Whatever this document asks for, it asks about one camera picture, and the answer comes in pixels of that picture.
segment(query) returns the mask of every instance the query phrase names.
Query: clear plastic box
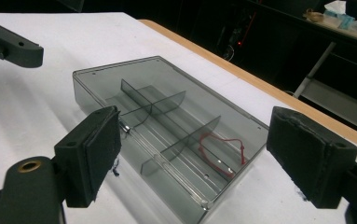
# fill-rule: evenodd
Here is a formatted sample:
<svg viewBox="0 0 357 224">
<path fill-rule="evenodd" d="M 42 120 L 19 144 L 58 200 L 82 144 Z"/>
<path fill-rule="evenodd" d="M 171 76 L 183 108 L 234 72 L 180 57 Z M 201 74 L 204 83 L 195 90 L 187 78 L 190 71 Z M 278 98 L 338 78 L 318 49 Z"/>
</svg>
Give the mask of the clear plastic box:
<svg viewBox="0 0 357 224">
<path fill-rule="evenodd" d="M 267 140 L 268 126 L 158 56 L 73 79 L 87 114 L 121 111 L 122 156 L 184 223 L 201 222 Z"/>
</svg>

